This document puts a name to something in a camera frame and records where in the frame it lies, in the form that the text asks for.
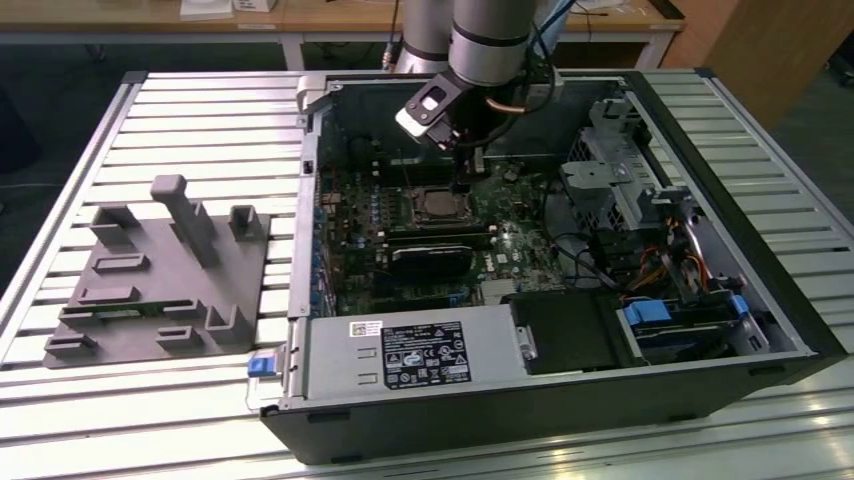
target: black cable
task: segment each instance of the black cable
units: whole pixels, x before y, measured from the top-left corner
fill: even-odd
[[[561,8],[561,10],[558,10],[555,13],[551,14],[551,17],[549,17],[549,20],[543,22],[543,26],[540,27],[543,32],[549,30],[549,27],[551,27],[551,24],[558,21],[558,19],[563,16],[566,12],[569,12],[570,8],[573,8],[573,5],[575,5],[575,1],[577,0],[570,0],[566,3],[566,5]]]
[[[539,105],[531,108],[524,109],[524,114],[539,112],[549,102],[551,102],[551,97],[555,94],[555,64],[551,60],[551,53],[549,52],[549,48],[546,47],[546,41],[543,40],[543,32],[539,28],[536,28],[535,24],[531,24],[531,28],[534,28],[534,35],[536,35],[536,44],[539,45],[540,50],[543,51],[543,60],[546,61],[546,68],[549,69],[549,93],[546,93],[546,97],[543,97],[543,101]]]
[[[528,113],[540,111],[546,107],[546,105],[549,105],[549,102],[551,101],[551,98],[555,94],[555,88],[557,88],[555,75],[554,75],[555,69],[554,69],[554,63],[551,61],[551,54],[549,53],[549,49],[546,48],[546,42],[543,40],[540,29],[536,28],[535,24],[531,24],[531,27],[534,28],[534,33],[536,35],[536,43],[539,45],[539,48],[543,50],[543,60],[546,60],[546,65],[549,66],[549,93],[546,94],[546,97],[543,98],[543,101],[540,102],[539,105],[536,105],[532,108],[526,108],[524,115],[527,115]],[[530,74],[531,74],[531,68],[528,67],[526,76],[530,76]],[[504,123],[502,123],[495,128],[495,130],[492,130],[492,132],[490,133],[490,135],[487,135],[486,138],[476,140],[474,142],[460,142],[456,144],[456,146],[459,148],[476,148],[476,147],[483,147],[488,145],[495,140],[498,140],[498,138],[502,135],[504,135],[510,131],[514,124],[516,123],[518,118],[519,118],[519,115],[514,115],[514,114],[507,115],[507,120],[504,120]]]
[[[607,273],[599,270],[593,264],[587,263],[585,260],[578,258],[578,255],[570,252],[561,245],[558,245],[557,243],[554,243],[553,245],[555,246],[558,251],[563,254],[563,256],[566,256],[570,260],[573,260],[577,265],[581,265],[582,267],[585,267],[590,271],[590,273],[593,273],[597,276],[597,278],[599,279],[599,281],[606,287],[609,287],[611,290],[617,292],[629,292],[629,290],[621,287],[619,283],[617,283],[617,280],[614,280]]]
[[[398,9],[400,8],[400,0],[395,0],[395,13],[391,14],[391,28],[388,29],[388,44],[395,43],[395,26],[398,24]]]
[[[498,138],[502,135],[504,135],[510,131],[514,124],[516,123],[516,120],[519,120],[519,115],[507,115],[507,120],[504,120],[504,123],[502,123],[495,128],[495,130],[492,130],[492,132],[490,133],[490,135],[487,135],[486,138],[482,138],[480,140],[475,140],[474,142],[460,142],[456,144],[456,146],[459,148],[478,148],[488,145],[495,140],[498,140]]]
[[[593,25],[590,24],[590,17],[594,15],[593,13],[590,13],[590,10],[587,10],[587,7],[585,7],[581,3],[578,4],[579,8],[582,10],[585,10],[585,13],[575,13],[575,12],[570,12],[573,15],[585,15],[585,18],[587,19],[587,43],[593,42]]]

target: warning label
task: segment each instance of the warning label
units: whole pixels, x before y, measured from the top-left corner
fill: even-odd
[[[383,328],[383,372],[391,390],[471,382],[460,322]]]

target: metal workbench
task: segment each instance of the metal workbench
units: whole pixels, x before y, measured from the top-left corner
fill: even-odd
[[[148,182],[166,173],[187,177],[187,194],[204,200],[211,215],[252,203],[274,216],[258,346],[287,340],[299,75],[127,77],[0,302],[0,478],[569,479],[583,472],[585,478],[719,479],[854,468],[850,360],[699,420],[335,467],[302,465],[258,421],[250,407],[276,385],[275,379],[250,384],[248,355],[43,368],[44,343],[95,243],[85,225],[96,206],[131,202],[138,218],[166,217],[148,199]],[[685,70],[646,75],[854,351],[851,225],[717,79]],[[678,183],[667,152],[654,151]]]

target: barcode sticker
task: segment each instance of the barcode sticker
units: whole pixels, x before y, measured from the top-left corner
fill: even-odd
[[[376,337],[383,329],[383,322],[350,322],[351,337]]]

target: cable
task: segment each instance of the cable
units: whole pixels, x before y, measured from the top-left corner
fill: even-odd
[[[585,260],[578,258],[578,255],[571,253],[561,245],[558,245],[557,243],[553,243],[553,245],[555,246],[558,251],[563,254],[563,256],[566,256],[570,260],[573,260],[577,265],[581,265],[582,267],[585,267],[590,271],[590,273],[593,273],[597,276],[597,278],[599,279],[599,281],[602,282],[602,284],[606,287],[609,287],[611,290],[615,290],[618,292],[626,291],[626,289],[619,286],[619,283],[617,283],[617,280],[614,280],[607,275],[607,273],[605,273],[602,270],[599,270],[593,264],[587,263]]]
[[[398,9],[400,8],[400,0],[395,0],[395,12],[391,14],[391,27],[388,28],[388,42],[386,43],[386,51],[383,52],[383,71],[388,72],[394,68],[395,61],[395,27],[398,25]]]
[[[593,42],[593,25],[590,24],[590,17],[597,15],[597,16],[607,16],[607,13],[605,14],[593,14],[590,13],[590,10],[587,10],[587,8],[579,3],[578,7],[585,10],[585,13],[575,13],[575,12],[570,12],[573,15],[585,15],[585,18],[587,19],[587,43]]]
[[[400,0],[395,0],[395,12],[391,14],[391,28],[388,28],[388,44],[395,43],[395,27],[398,25],[399,9],[400,9]]]
[[[518,107],[512,105],[504,105],[498,101],[495,101],[492,98],[487,97],[486,104],[488,105],[488,107],[496,112],[502,112],[508,115],[527,115],[530,113],[539,112],[543,108],[546,108],[546,105],[549,105],[549,102],[551,102],[551,97],[555,94],[555,88],[557,88],[555,75],[554,75],[555,66],[551,60],[551,53],[549,53],[549,48],[546,48],[546,42],[543,40],[542,30],[536,28],[536,24],[534,23],[531,23],[531,28],[534,29],[534,35],[536,36],[536,44],[539,45],[539,48],[543,51],[543,60],[546,61],[546,67],[549,69],[549,92],[543,97],[543,101],[535,107]],[[530,62],[531,51],[532,49],[528,47],[528,51],[527,51],[528,64],[531,63]]]
[[[570,11],[570,8],[573,8],[573,5],[575,5],[575,1],[577,0],[570,0],[569,2],[566,2],[566,5],[558,11],[555,11],[555,13],[551,14],[551,17],[549,17],[549,19],[543,22],[543,25],[539,27],[543,32],[549,30],[551,24],[558,21],[563,14]]]
[[[456,146],[459,148],[478,148],[478,147],[483,147],[484,145],[488,145],[495,140],[498,140],[498,138],[502,135],[504,135],[510,131],[514,124],[516,123],[516,120],[519,120],[518,115],[507,115],[507,120],[504,120],[504,123],[502,123],[495,128],[495,130],[492,130],[492,132],[490,133],[490,135],[487,135],[486,138],[482,138],[480,140],[475,140],[472,142],[460,142],[456,144]]]

